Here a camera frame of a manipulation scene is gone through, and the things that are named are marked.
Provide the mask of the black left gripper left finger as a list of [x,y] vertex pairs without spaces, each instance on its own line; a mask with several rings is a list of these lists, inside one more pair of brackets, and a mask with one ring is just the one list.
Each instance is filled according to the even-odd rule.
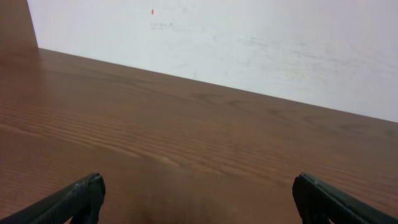
[[97,224],[105,193],[106,187],[102,175],[93,173],[1,219],[1,223]]

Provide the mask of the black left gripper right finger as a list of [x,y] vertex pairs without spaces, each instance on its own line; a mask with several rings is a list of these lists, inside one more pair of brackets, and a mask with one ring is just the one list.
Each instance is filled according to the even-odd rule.
[[397,224],[396,218],[307,173],[295,178],[292,195],[303,224]]

